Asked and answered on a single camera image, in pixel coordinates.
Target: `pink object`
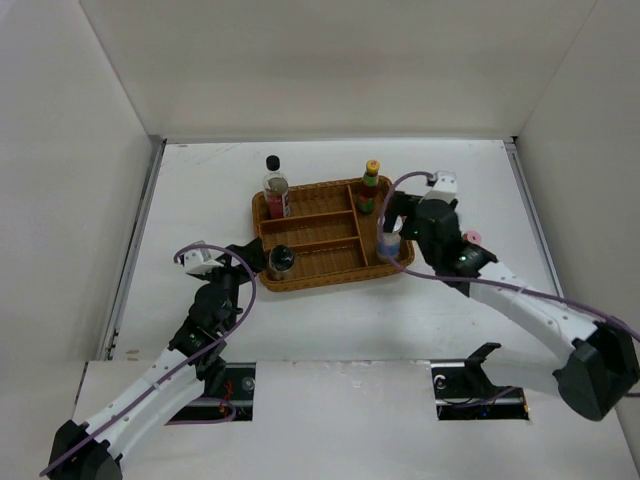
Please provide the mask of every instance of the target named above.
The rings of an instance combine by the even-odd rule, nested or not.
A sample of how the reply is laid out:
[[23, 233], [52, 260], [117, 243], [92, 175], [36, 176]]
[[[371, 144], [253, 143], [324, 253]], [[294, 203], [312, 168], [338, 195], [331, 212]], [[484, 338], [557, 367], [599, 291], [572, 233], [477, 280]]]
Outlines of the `pink object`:
[[480, 245], [482, 243], [482, 236], [474, 230], [469, 230], [462, 236], [462, 238], [471, 243], [475, 243], [476, 245]]

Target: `glass bottle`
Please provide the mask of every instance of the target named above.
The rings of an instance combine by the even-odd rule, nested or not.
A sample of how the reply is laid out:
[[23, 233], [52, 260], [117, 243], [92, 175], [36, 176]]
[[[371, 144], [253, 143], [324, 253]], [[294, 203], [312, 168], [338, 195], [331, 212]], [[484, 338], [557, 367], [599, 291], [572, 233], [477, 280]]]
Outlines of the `glass bottle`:
[[271, 218], [290, 217], [289, 182], [287, 177], [280, 173], [280, 159], [275, 155], [269, 155], [267, 169], [269, 173], [264, 176], [262, 186], [264, 199], [269, 207], [269, 216]]
[[[382, 222], [378, 222], [378, 225], [384, 225], [384, 219]], [[378, 239], [376, 242], [376, 254], [381, 262], [391, 263], [389, 257], [397, 260], [400, 256], [400, 247], [402, 246], [402, 237], [400, 232], [402, 231], [402, 218], [396, 218], [396, 223], [393, 225], [391, 232], [383, 232], [382, 239]]]

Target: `tray divider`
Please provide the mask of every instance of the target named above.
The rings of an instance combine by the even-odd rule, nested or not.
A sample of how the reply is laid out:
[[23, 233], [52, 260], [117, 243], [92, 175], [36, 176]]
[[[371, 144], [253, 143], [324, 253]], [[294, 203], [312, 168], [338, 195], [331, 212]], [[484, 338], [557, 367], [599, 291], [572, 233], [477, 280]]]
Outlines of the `tray divider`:
[[284, 218], [274, 218], [270, 220], [262, 220], [260, 222], [260, 227], [262, 226], [270, 226], [277, 224], [287, 224], [287, 223], [297, 223], [301, 220], [322, 220], [323, 218], [331, 218], [331, 217], [339, 217], [346, 216], [350, 214], [352, 210], [338, 210], [335, 212], [327, 212], [327, 213], [314, 213], [311, 215], [297, 215], [295, 217], [284, 217]]
[[358, 231], [358, 243], [360, 244], [360, 253], [362, 253], [362, 261], [364, 262], [364, 266], [368, 267], [369, 262], [367, 261], [367, 254], [364, 251], [364, 242], [362, 241], [362, 232], [360, 231], [360, 224], [358, 222], [358, 209], [356, 208], [356, 204], [353, 201], [354, 192], [351, 189], [351, 185], [347, 184], [347, 191], [349, 193], [349, 201], [351, 202], [351, 213], [353, 214], [353, 221], [356, 224], [356, 230]]
[[[306, 253], [313, 253], [322, 250], [331, 250], [334, 248], [349, 247], [359, 244], [360, 237], [340, 237], [332, 240], [322, 240], [319, 242], [299, 243], [297, 245], [291, 245], [289, 248], [293, 250], [293, 253], [304, 255]], [[265, 254], [269, 256], [271, 248], [265, 249]]]

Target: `cable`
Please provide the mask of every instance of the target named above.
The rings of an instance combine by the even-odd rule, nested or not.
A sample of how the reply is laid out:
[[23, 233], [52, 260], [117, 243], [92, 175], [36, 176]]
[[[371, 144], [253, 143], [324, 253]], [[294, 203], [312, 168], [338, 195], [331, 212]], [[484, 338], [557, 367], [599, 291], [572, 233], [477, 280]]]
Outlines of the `cable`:
[[220, 423], [233, 422], [235, 420], [237, 410], [233, 403], [231, 403], [229, 400], [225, 400], [224, 398], [212, 398], [212, 400], [215, 402], [224, 403], [231, 409], [231, 415], [220, 418], [218, 420], [176, 420], [174, 422], [169, 421], [165, 423], [165, 425], [217, 425]]
[[231, 383], [231, 380], [229, 380], [229, 381], [226, 383], [225, 388], [227, 389], [227, 394], [226, 394], [224, 397], [222, 397], [222, 400], [223, 400], [223, 401], [222, 401], [222, 402], [220, 402], [220, 406], [218, 407], [218, 408], [220, 409], [220, 411], [221, 411], [221, 412], [224, 412], [224, 411], [226, 410], [226, 408], [224, 408], [224, 407], [222, 406], [222, 404], [223, 404], [223, 403], [225, 403], [225, 402], [227, 402], [227, 403], [228, 403], [228, 402], [229, 402], [229, 400], [231, 400], [231, 393], [232, 393], [232, 388], [233, 388], [233, 385], [232, 385], [232, 383]]
[[598, 310], [597, 308], [591, 307], [589, 305], [578, 302], [576, 300], [570, 300], [568, 298], [562, 298], [558, 295], [552, 295], [550, 293], [544, 293], [544, 292], [539, 292], [537, 290], [522, 288], [521, 286], [513, 285], [511, 283], [497, 282], [495, 280], [486, 280], [483, 278], [473, 278], [473, 277], [447, 277], [447, 276], [440, 276], [440, 275], [430, 275], [428, 273], [420, 273], [413, 270], [409, 270], [408, 268], [400, 265], [393, 257], [391, 257], [389, 252], [389, 247], [385, 244], [384, 241], [382, 241], [382, 233], [383, 233], [382, 227], [384, 224], [384, 217], [387, 211], [387, 207], [389, 206], [389, 201], [391, 200], [391, 197], [393, 196], [396, 188], [398, 188], [398, 185], [400, 185], [402, 182], [404, 182], [408, 178], [418, 177], [418, 176], [425, 176], [428, 179], [434, 178], [434, 175], [429, 172], [411, 172], [411, 173], [402, 175], [400, 178], [398, 178], [398, 180], [393, 182], [391, 187], [389, 187], [389, 192], [387, 192], [387, 195], [384, 197], [384, 202], [382, 203], [382, 210], [380, 211], [380, 219], [378, 221], [378, 240], [382, 243], [382, 248], [385, 255], [389, 258], [390, 263], [394, 267], [396, 267], [396, 269], [398, 269], [401, 272], [407, 273], [411, 276], [424, 278], [427, 280], [439, 280], [441, 282], [467, 282], [467, 283], [477, 283], [480, 285], [489, 285], [492, 287], [506, 288], [508, 290], [525, 293], [529, 296], [536, 297], [536, 298], [544, 298], [546, 300], [552, 300], [555, 302], [564, 303], [565, 305], [574, 307], [575, 309], [590, 313], [596, 317], [603, 319], [605, 322], [628, 333], [637, 342], [640, 342], [640, 333], [636, 332], [634, 329], [629, 327], [629, 325], [627, 325], [625, 322], [620, 320], [618, 317], [615, 317], [614, 315], [609, 315], [601, 310]]
[[462, 402], [452, 402], [450, 400], [445, 400], [444, 398], [441, 398], [439, 400], [442, 400], [447, 405], [467, 405], [469, 402], [471, 402], [471, 400], [473, 400], [473, 398], [470, 398], [468, 400], [463, 400]]
[[[207, 248], [207, 249], [210, 249], [210, 250], [216, 250], [218, 252], [222, 252], [222, 253], [225, 253], [227, 255], [231, 255], [238, 262], [240, 262], [240, 265], [242, 265], [242, 267], [247, 271], [247, 273], [249, 274], [249, 279], [251, 280], [251, 299], [249, 300], [249, 304], [247, 305], [246, 310], [241, 315], [240, 319], [235, 323], [235, 325], [233, 325], [224, 335], [222, 335], [216, 341], [214, 341], [210, 345], [207, 345], [202, 350], [199, 350], [198, 352], [194, 353], [189, 358], [183, 360], [178, 365], [176, 365], [171, 370], [169, 370], [167, 373], [165, 373], [162, 377], [160, 377], [160, 379], [157, 382], [157, 385], [163, 384], [165, 381], [167, 381], [167, 379], [169, 377], [171, 377], [173, 374], [175, 374], [178, 370], [183, 368], [185, 365], [193, 362], [194, 360], [197, 360], [202, 355], [204, 355], [205, 353], [213, 350], [220, 343], [222, 343], [224, 340], [226, 340], [229, 337], [229, 335], [231, 335], [233, 332], [235, 332], [235, 330], [242, 324], [242, 322], [244, 322], [245, 318], [247, 318], [247, 315], [249, 315], [249, 312], [251, 311], [251, 308], [253, 307], [253, 304], [254, 304], [254, 302], [256, 300], [256, 294], [257, 294], [257, 290], [258, 290], [258, 285], [256, 283], [255, 275], [253, 274], [253, 271], [251, 270], [251, 267], [249, 267], [247, 262], [245, 262], [244, 259], [240, 255], [238, 255], [235, 252], [232, 252], [231, 250], [228, 250], [228, 249], [222, 248], [222, 247], [217, 247], [215, 245], [207, 245], [207, 244], [202, 244], [202, 243], [194, 244], [194, 245], [188, 245], [188, 246], [186, 246], [184, 248], [181, 248], [180, 250], [178, 250], [176, 252], [176, 254], [173, 256], [174, 263], [178, 263], [180, 255], [183, 255], [184, 253], [189, 252], [191, 250], [198, 250], [198, 249], [201, 249], [201, 248]], [[91, 440], [95, 439], [98, 435], [100, 435], [105, 430], [107, 430], [109, 427], [114, 425], [118, 420], [120, 420], [122, 417], [124, 417], [127, 413], [129, 413], [131, 410], [133, 410], [138, 405], [140, 405], [140, 403], [145, 398], [147, 398], [149, 395], [151, 395], [155, 390], [156, 390], [156, 386], [155, 385], [149, 387], [138, 398], [136, 398], [127, 407], [125, 407], [120, 413], [118, 413], [117, 415], [111, 417], [111, 419], [109, 421], [107, 421], [104, 425], [102, 425], [101, 427], [98, 427], [89, 436], [84, 438], [82, 441], [80, 441], [75, 446], [70, 448], [66, 453], [62, 454], [56, 460], [51, 462], [49, 464], [49, 466], [47, 466], [47, 468], [45, 468], [42, 472], [40, 472], [40, 476], [44, 477], [45, 475], [51, 473], [52, 470], [58, 468], [60, 465], [62, 465], [64, 462], [66, 462], [69, 458], [71, 458], [76, 452], [78, 452], [81, 448], [83, 448], [85, 445], [87, 445]]]
[[455, 405], [455, 408], [480, 407], [482, 405], [486, 405], [487, 403], [493, 403], [496, 400], [498, 400], [499, 398], [502, 398], [505, 395], [509, 395], [510, 393], [515, 392], [516, 390], [518, 390], [518, 387], [508, 387], [508, 388], [504, 389], [503, 391], [501, 391], [500, 393], [494, 395], [491, 398], [486, 398], [484, 400], [477, 400], [477, 401], [471, 402], [471, 403], [460, 403], [460, 404]]

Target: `yellow cap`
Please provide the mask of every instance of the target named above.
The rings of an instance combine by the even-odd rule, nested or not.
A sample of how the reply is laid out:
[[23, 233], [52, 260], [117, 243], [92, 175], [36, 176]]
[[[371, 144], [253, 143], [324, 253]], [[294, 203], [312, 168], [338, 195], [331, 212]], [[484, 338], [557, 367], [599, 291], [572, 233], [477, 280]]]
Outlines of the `yellow cap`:
[[380, 170], [380, 162], [377, 160], [369, 160], [367, 162], [367, 173], [371, 175], [376, 175]]

